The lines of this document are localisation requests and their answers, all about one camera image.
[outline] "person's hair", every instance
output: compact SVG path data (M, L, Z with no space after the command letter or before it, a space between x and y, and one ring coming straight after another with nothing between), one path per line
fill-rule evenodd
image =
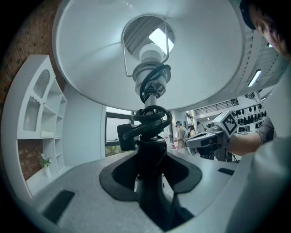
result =
M266 13L270 16L279 32L284 36L288 52L291 53L291 34L290 34L290 21L288 20L289 7L287 7L285 0L277 0L276 2L269 4L265 0L250 0L250 4L253 4L256 9L261 9L262 13Z
M192 131L192 130L194 130L194 131L195 131L195 129L194 129L194 126L193 126L193 125L189 125L189 126L188 126L188 129L191 129L191 131Z

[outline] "window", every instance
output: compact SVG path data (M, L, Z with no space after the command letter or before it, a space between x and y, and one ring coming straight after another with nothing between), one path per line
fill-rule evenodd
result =
M123 124L133 124L132 112L112 107L106 108L105 120L105 156L123 153L121 150L117 134L117 126Z

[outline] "white ceiling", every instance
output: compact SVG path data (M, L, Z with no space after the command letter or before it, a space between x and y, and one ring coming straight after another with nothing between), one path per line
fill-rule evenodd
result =
M237 10L240 2L241 0L231 1ZM245 53L238 73L219 93L199 104L181 108L182 111L233 99L270 87L280 80L289 63L274 48L269 48L267 41L256 30L251 30L243 21L242 24L245 34ZM248 87L258 69L262 70L260 76L252 87Z
M244 31L228 0L64 0L54 23L53 46L68 83L101 104L143 108L134 81L125 76L121 45L125 25L141 15L165 17L175 33L167 61L172 77L158 105L171 110L199 103L236 78ZM127 61L131 73L138 61L131 56Z

